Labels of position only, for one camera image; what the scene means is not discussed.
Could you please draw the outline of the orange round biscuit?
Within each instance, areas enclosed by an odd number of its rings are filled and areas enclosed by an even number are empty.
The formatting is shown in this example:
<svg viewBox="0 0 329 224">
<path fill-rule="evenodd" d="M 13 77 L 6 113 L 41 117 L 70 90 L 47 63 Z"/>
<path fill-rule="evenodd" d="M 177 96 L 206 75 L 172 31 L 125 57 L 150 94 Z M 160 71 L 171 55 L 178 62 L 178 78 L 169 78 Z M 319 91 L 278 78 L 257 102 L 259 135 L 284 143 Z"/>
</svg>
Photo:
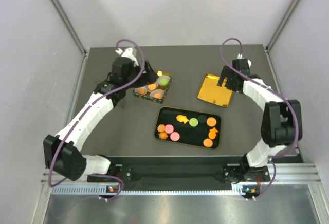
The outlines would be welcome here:
<svg viewBox="0 0 329 224">
<path fill-rule="evenodd" d="M 154 91 L 156 89 L 157 89 L 157 84 L 156 83 L 153 83 L 153 84 L 149 84 L 148 85 L 149 92 L 152 92 L 152 91 Z"/>
</svg>

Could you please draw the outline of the green sandwich cookie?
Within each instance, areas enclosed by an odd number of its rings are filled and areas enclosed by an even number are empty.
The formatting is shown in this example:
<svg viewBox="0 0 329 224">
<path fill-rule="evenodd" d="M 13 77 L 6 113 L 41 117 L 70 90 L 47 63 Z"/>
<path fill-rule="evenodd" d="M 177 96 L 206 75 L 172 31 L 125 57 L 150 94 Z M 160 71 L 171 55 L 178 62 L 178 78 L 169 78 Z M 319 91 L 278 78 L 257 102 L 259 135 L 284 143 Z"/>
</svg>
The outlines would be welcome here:
<svg viewBox="0 0 329 224">
<path fill-rule="evenodd" d="M 189 120 L 189 125 L 190 125 L 191 127 L 196 127 L 196 126 L 198 126 L 198 119 L 197 119 L 197 118 L 191 118 L 191 119 Z"/>
<path fill-rule="evenodd" d="M 166 79 L 166 78 L 162 78 L 160 81 L 159 81 L 159 85 L 161 86 L 166 86 L 168 84 L 169 80 Z"/>
</svg>

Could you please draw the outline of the green christmas cookie tin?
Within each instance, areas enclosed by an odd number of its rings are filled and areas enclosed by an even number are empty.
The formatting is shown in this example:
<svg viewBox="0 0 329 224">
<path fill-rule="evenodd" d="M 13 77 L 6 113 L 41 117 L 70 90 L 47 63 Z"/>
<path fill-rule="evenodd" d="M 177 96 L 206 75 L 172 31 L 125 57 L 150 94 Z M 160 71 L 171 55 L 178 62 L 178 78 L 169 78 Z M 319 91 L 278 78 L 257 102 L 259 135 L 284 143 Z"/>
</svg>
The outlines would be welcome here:
<svg viewBox="0 0 329 224">
<path fill-rule="evenodd" d="M 156 82 L 133 89 L 134 97 L 144 99 L 147 101 L 162 104 L 167 96 L 169 87 L 172 83 L 172 76 L 170 73 L 156 70 Z"/>
</svg>

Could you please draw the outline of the orange biscuit stack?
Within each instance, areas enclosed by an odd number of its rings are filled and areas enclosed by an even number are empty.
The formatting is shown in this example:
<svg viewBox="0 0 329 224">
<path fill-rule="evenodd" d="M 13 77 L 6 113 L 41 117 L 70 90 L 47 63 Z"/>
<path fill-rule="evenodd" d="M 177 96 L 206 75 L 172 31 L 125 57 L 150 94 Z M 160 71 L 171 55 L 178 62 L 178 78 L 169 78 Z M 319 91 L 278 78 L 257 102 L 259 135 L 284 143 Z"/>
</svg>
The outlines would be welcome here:
<svg viewBox="0 0 329 224">
<path fill-rule="evenodd" d="M 147 91 L 144 88 L 141 88 L 141 89 L 138 90 L 138 93 L 142 94 L 142 95 L 144 95 L 146 92 Z"/>
</svg>

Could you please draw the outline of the orange swirl cookie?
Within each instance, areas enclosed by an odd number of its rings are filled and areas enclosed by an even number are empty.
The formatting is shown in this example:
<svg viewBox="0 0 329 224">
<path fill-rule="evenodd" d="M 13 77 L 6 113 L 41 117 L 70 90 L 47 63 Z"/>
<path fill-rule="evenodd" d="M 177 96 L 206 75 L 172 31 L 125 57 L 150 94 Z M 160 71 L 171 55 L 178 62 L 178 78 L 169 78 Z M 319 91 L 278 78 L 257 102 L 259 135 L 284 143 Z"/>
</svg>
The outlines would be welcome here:
<svg viewBox="0 0 329 224">
<path fill-rule="evenodd" d="M 156 93 L 156 94 L 154 94 L 154 98 L 162 99 L 162 94 L 161 93 Z"/>
<path fill-rule="evenodd" d="M 166 132 L 160 132 L 158 134 L 158 136 L 159 136 L 159 139 L 161 139 L 161 140 L 166 140 L 168 138 L 168 134 Z"/>
</svg>

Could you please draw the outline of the gold tin lid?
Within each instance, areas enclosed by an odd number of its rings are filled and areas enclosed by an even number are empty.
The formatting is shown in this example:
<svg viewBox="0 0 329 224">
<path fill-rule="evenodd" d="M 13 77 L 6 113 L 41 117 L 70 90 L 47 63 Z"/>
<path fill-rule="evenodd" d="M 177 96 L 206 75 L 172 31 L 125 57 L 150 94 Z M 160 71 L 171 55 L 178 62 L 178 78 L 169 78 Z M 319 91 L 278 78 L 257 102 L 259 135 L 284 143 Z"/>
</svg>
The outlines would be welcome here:
<svg viewBox="0 0 329 224">
<path fill-rule="evenodd" d="M 233 91 L 226 88 L 226 80 L 218 86 L 219 77 L 207 74 L 201 84 L 197 98 L 199 100 L 227 108 L 233 97 Z"/>
</svg>

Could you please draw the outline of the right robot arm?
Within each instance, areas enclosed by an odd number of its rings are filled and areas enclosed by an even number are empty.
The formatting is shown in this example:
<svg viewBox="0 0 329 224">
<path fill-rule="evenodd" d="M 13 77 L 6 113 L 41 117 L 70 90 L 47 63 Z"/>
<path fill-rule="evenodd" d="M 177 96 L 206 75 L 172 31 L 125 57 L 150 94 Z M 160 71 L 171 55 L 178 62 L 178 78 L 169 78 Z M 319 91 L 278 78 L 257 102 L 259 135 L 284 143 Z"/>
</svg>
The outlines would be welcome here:
<svg viewBox="0 0 329 224">
<path fill-rule="evenodd" d="M 275 92 L 259 76 L 250 73 L 250 66 L 251 61 L 239 54 L 231 66 L 223 67 L 217 83 L 249 97 L 263 111 L 260 141 L 241 158 L 238 167 L 225 174 L 232 183 L 264 176 L 272 158 L 287 147 L 294 147 L 302 138 L 300 102 Z"/>
</svg>

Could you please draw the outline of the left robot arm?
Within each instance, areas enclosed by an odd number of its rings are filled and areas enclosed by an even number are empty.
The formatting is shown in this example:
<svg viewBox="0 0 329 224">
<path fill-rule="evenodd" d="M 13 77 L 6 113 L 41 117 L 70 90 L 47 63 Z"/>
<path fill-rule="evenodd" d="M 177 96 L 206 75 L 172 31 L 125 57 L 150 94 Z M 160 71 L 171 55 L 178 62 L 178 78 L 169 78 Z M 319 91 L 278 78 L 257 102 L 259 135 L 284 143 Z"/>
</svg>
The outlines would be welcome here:
<svg viewBox="0 0 329 224">
<path fill-rule="evenodd" d="M 43 141 L 45 165 L 49 171 L 71 181 L 83 175 L 99 174 L 105 181 L 116 177 L 116 168 L 105 156 L 83 156 L 81 149 L 97 124 L 125 97 L 128 89 L 156 82 L 158 75 L 148 60 L 142 64 L 131 57 L 117 57 L 107 78 L 70 123 Z"/>
</svg>

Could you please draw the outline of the orange biscuit top right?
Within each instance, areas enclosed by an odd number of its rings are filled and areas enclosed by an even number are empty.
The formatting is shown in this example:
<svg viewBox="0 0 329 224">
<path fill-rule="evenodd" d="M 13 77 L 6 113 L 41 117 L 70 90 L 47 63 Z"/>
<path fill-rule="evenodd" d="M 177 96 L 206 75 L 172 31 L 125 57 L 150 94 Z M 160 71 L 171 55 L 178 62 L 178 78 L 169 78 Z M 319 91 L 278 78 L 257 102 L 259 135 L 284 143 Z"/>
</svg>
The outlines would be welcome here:
<svg viewBox="0 0 329 224">
<path fill-rule="evenodd" d="M 216 126 L 217 124 L 217 120 L 214 118 L 214 117 L 209 117 L 206 121 L 206 124 L 209 126 L 209 127 L 214 127 Z"/>
</svg>

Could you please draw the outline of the orange fish cookie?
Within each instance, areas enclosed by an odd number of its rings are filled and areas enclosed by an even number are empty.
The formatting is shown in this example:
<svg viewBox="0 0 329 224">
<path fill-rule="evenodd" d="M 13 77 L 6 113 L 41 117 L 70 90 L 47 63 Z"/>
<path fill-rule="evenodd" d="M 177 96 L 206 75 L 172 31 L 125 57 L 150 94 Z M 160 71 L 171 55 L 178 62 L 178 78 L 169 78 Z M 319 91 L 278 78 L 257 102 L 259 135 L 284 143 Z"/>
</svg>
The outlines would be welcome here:
<svg viewBox="0 0 329 224">
<path fill-rule="evenodd" d="M 189 119 L 185 115 L 177 115 L 176 120 L 180 123 L 186 124 L 189 122 Z"/>
<path fill-rule="evenodd" d="M 219 131 L 215 127 L 213 127 L 209 130 L 208 138 L 211 140 L 214 140 L 218 133 L 219 133 Z"/>
</svg>

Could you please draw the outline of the orange biscuit left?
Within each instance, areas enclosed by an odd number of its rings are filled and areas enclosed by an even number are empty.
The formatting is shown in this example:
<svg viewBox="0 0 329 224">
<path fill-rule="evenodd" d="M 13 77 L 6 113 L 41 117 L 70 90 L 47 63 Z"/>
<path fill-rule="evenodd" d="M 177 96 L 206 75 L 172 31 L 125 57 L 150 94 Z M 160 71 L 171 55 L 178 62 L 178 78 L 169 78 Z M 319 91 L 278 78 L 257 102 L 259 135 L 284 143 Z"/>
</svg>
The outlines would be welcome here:
<svg viewBox="0 0 329 224">
<path fill-rule="evenodd" d="M 157 127 L 157 131 L 159 133 L 162 133 L 162 132 L 165 132 L 166 130 L 166 126 L 164 124 L 160 124 L 158 127 Z"/>
</svg>

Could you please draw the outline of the pink sandwich cookie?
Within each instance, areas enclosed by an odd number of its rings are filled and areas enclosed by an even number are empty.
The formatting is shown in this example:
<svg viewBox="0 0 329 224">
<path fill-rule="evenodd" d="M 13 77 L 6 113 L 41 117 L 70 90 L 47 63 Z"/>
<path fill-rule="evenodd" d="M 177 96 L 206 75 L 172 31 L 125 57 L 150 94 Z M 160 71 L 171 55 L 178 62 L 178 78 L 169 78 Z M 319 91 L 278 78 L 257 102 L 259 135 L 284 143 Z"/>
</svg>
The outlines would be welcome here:
<svg viewBox="0 0 329 224">
<path fill-rule="evenodd" d="M 178 132 L 173 132 L 170 134 L 170 139 L 177 142 L 180 139 L 180 134 Z"/>
<path fill-rule="evenodd" d="M 166 125 L 166 126 L 165 126 L 165 132 L 166 132 L 167 134 L 171 134 L 171 133 L 173 133 L 173 132 L 174 132 L 174 127 L 173 127 L 172 125 L 170 125 L 170 124 Z"/>
</svg>

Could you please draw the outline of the black gold-rimmed tray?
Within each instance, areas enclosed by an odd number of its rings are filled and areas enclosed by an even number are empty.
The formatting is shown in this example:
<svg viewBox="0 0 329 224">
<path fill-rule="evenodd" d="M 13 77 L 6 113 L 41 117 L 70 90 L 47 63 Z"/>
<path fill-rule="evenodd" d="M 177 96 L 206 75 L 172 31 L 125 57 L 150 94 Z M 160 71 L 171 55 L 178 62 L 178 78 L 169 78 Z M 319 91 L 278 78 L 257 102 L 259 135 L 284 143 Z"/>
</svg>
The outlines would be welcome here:
<svg viewBox="0 0 329 224">
<path fill-rule="evenodd" d="M 183 124 L 176 120 L 177 115 L 185 115 L 188 119 L 197 118 L 199 115 L 205 115 L 207 118 L 214 117 L 217 120 L 216 126 L 214 126 L 219 133 L 213 141 L 213 146 L 209 149 L 216 149 L 220 144 L 220 132 L 221 132 L 221 118 L 215 114 L 203 113 L 198 111 L 174 108 L 174 107 L 162 107 L 159 111 L 154 136 L 159 139 L 159 132 L 157 131 L 157 127 L 160 124 L 164 124 L 165 126 L 170 124 L 174 127 L 174 132 L 178 132 L 180 134 L 180 139 L 177 142 L 174 142 L 170 139 L 170 134 L 168 134 L 168 138 L 162 141 L 186 144 L 197 147 L 204 147 L 203 141 L 208 138 L 209 130 L 213 127 L 209 127 L 206 123 L 198 123 L 198 126 L 191 127 L 189 123 Z"/>
</svg>

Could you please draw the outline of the orange biscuit bottom right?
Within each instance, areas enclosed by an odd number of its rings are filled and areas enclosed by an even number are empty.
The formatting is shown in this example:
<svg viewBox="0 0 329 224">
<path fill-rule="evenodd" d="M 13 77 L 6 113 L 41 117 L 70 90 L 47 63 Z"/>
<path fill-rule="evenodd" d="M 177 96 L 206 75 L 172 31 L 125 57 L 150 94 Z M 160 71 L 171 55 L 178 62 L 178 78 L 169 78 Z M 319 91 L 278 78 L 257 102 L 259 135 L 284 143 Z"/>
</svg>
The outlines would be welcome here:
<svg viewBox="0 0 329 224">
<path fill-rule="evenodd" d="M 211 148 L 213 146 L 213 141 L 211 139 L 207 138 L 203 141 L 203 145 L 204 145 L 204 147 Z"/>
</svg>

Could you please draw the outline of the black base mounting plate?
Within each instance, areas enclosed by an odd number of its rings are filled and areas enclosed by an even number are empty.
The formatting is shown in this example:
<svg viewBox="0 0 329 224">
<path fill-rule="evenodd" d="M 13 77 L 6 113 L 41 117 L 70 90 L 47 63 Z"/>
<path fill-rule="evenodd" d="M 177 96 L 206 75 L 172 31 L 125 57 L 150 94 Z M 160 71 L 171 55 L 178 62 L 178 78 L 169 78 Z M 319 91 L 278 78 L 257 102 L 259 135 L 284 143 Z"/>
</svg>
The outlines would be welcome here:
<svg viewBox="0 0 329 224">
<path fill-rule="evenodd" d="M 206 179 L 220 183 L 269 182 L 267 166 L 251 167 L 238 156 L 112 157 L 109 174 L 125 183 L 141 179 Z"/>
</svg>

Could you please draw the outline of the left aluminium frame post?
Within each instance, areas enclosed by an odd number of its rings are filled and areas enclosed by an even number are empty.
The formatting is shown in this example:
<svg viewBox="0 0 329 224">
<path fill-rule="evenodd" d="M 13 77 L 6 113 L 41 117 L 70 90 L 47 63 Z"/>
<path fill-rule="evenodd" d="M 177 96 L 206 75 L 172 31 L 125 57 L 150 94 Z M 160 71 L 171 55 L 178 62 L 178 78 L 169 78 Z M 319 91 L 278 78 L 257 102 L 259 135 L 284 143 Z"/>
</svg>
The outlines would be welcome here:
<svg viewBox="0 0 329 224">
<path fill-rule="evenodd" d="M 58 14 L 60 20 L 64 24 L 67 32 L 69 33 L 69 35 L 73 39 L 73 41 L 74 41 L 76 47 L 78 48 L 78 50 L 82 53 L 82 55 L 86 55 L 87 50 L 83 46 L 78 34 L 76 33 L 76 30 L 74 29 L 74 27 L 73 27 L 69 17 L 67 16 L 63 6 L 61 5 L 60 1 L 59 0 L 50 0 L 50 2 L 52 3 L 52 5 L 53 5 L 56 13 Z"/>
</svg>

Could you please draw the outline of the aluminium frame post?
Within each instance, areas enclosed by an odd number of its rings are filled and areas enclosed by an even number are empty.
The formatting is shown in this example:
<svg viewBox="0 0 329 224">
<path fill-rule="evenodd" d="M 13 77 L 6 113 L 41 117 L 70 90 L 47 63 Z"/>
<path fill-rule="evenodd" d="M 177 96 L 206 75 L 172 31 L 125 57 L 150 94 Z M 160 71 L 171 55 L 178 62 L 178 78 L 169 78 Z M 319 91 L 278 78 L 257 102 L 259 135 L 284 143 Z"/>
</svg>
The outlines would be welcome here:
<svg viewBox="0 0 329 224">
<path fill-rule="evenodd" d="M 56 13 L 58 14 L 60 20 L 64 24 L 67 32 L 69 33 L 69 35 L 73 39 L 73 41 L 74 41 L 76 47 L 78 48 L 78 50 L 82 53 L 82 55 L 86 55 L 87 50 L 83 46 L 78 34 L 76 33 L 76 30 L 74 29 L 74 27 L 73 27 L 69 17 L 67 16 L 63 6 L 61 5 L 60 1 L 59 0 L 50 0 L 50 2 L 52 3 L 52 5 L 53 5 Z"/>
<path fill-rule="evenodd" d="M 265 52 L 267 54 L 273 49 L 275 43 L 279 39 L 280 35 L 282 34 L 283 30 L 285 29 L 286 25 L 288 24 L 289 20 L 291 19 L 294 11 L 298 7 L 301 0 L 291 0 L 287 10 L 285 11 L 284 15 L 282 16 L 277 28 L 275 29 L 273 35 L 271 36 L 269 43 L 264 47 Z"/>
</svg>

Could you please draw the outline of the right aluminium frame post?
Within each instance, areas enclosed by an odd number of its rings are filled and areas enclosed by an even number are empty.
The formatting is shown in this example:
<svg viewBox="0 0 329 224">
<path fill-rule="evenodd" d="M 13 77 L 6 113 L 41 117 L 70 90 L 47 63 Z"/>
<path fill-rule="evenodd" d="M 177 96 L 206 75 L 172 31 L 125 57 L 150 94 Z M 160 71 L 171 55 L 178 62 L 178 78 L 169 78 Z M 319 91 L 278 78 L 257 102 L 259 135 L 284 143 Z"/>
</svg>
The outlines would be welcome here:
<svg viewBox="0 0 329 224">
<path fill-rule="evenodd" d="M 301 0 L 291 0 L 287 10 L 285 11 L 284 15 L 282 16 L 277 28 L 275 29 L 273 35 L 271 36 L 269 43 L 264 47 L 265 52 L 267 54 L 273 49 L 275 43 L 279 39 L 280 35 L 282 34 L 283 30 L 285 29 L 286 25 L 288 24 L 289 20 L 291 19 L 294 11 L 298 7 Z"/>
</svg>

